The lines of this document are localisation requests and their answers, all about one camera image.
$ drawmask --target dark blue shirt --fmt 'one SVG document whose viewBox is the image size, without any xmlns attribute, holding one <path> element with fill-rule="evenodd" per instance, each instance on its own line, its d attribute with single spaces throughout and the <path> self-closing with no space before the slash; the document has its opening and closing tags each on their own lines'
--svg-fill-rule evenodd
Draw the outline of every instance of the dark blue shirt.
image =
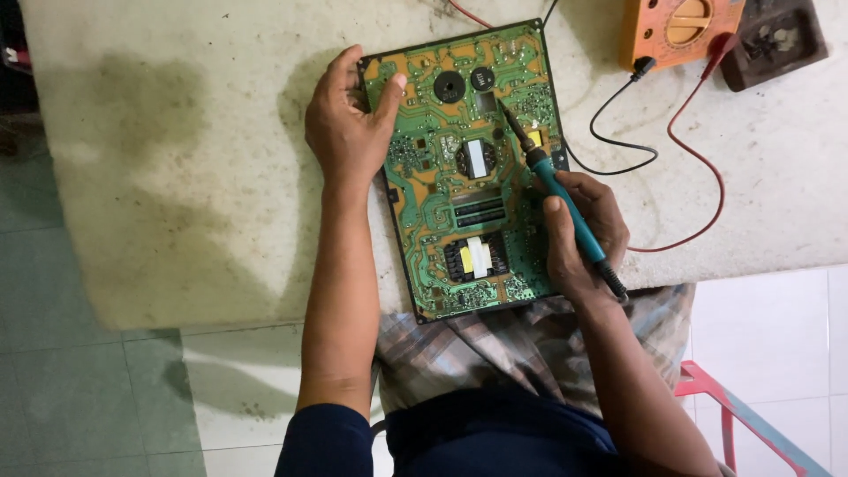
<svg viewBox="0 0 848 477">
<path fill-rule="evenodd" d="M 386 421 L 398 477 L 630 474 L 602 420 L 524 390 L 457 390 Z M 276 476 L 371 477 L 373 467 L 365 418 L 319 404 L 289 423 Z"/>
</svg>

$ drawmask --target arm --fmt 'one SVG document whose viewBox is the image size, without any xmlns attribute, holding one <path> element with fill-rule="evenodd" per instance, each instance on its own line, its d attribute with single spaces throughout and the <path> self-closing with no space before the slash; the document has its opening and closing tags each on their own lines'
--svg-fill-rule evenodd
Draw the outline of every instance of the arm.
<svg viewBox="0 0 848 477">
<path fill-rule="evenodd" d="M 406 78 L 387 81 L 377 111 L 367 115 L 351 94 L 361 56 L 356 45 L 334 59 L 306 110 L 306 141 L 321 164 L 324 191 L 297 410 L 339 404 L 368 419 L 380 319 L 368 188 L 386 158 Z"/>
<path fill-rule="evenodd" d="M 579 172 L 558 173 L 557 180 L 614 267 L 621 265 L 629 232 L 610 188 Z M 548 197 L 544 210 L 551 279 L 574 305 L 600 409 L 618 451 L 651 475 L 721 475 L 706 440 L 654 369 L 616 297 L 584 265 L 565 202 Z"/>
</svg>

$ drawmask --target white table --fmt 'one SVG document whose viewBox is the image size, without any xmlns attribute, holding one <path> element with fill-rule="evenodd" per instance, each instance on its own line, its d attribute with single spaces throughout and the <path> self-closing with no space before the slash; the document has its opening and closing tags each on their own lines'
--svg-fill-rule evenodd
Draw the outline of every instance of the white table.
<svg viewBox="0 0 848 477">
<path fill-rule="evenodd" d="M 588 132 L 628 78 L 615 61 L 620 3 L 561 2 L 546 31 L 566 135 L 607 170 L 644 158 Z M 377 53 L 479 28 L 441 0 L 22 4 L 86 291 L 122 329 L 301 320 L 321 190 L 303 113 L 318 77 L 354 42 Z M 464 4 L 494 25 L 547 8 Z M 684 247 L 629 254 L 630 288 L 848 262 L 848 12 L 838 0 L 817 9 L 830 59 L 744 93 L 717 76 L 679 122 L 724 174 L 724 215 Z M 665 135 L 702 68 L 651 73 L 599 123 L 661 151 L 608 181 L 634 245 L 677 241 L 716 206 L 712 174 Z M 387 211 L 372 193 L 382 308 L 407 310 Z"/>
</svg>

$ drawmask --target green circuit board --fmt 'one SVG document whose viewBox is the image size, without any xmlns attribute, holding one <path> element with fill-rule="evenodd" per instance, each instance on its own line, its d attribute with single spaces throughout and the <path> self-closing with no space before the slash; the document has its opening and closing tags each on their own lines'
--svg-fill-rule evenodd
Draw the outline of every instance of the green circuit board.
<svg viewBox="0 0 848 477">
<path fill-rule="evenodd" d="M 543 197 L 497 100 L 567 170 L 541 20 L 364 57 L 408 82 L 383 172 L 419 323 L 552 295 Z"/>
</svg>

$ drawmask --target man's left hand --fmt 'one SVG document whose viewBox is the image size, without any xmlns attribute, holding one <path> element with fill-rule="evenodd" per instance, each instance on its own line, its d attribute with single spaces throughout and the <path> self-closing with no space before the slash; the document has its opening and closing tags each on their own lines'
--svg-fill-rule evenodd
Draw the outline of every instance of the man's left hand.
<svg viewBox="0 0 848 477">
<path fill-rule="evenodd" d="M 367 192 L 388 152 L 406 76 L 386 81 L 377 110 L 366 114 L 356 97 L 362 47 L 342 51 L 327 66 L 306 108 L 306 143 L 324 172 L 325 190 Z"/>
</svg>

